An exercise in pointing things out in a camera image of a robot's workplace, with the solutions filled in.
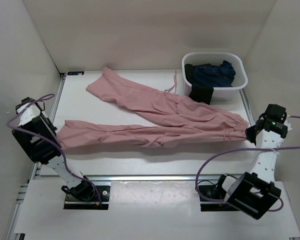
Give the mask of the pink trousers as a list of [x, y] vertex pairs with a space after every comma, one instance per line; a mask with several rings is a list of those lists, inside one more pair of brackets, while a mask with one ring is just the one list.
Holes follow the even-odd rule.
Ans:
[[65, 150], [101, 144], [173, 148], [180, 144], [246, 139], [249, 124], [239, 114], [196, 102], [170, 90], [161, 91], [133, 82], [108, 67], [86, 91], [103, 102], [116, 104], [142, 117], [151, 122], [151, 126], [66, 120], [57, 133], [57, 140]]

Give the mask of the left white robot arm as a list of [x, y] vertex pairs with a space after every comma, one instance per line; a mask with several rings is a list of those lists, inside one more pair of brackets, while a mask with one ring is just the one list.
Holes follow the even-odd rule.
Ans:
[[15, 106], [16, 116], [6, 125], [11, 128], [12, 135], [32, 162], [49, 167], [64, 180], [65, 185], [61, 187], [64, 193], [79, 201], [90, 201], [97, 195], [96, 187], [67, 163], [57, 141], [57, 128], [46, 115], [45, 106], [40, 106], [40, 102], [53, 96], [48, 94], [38, 100], [24, 98]]

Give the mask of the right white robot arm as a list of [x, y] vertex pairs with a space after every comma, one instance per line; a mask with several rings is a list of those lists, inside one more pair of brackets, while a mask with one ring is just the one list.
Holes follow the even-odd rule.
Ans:
[[249, 142], [255, 144], [254, 160], [239, 178], [223, 174], [215, 186], [217, 198], [231, 207], [260, 219], [280, 199], [281, 190], [275, 186], [275, 165], [279, 148], [288, 134], [286, 108], [269, 104], [255, 125], [246, 129]]

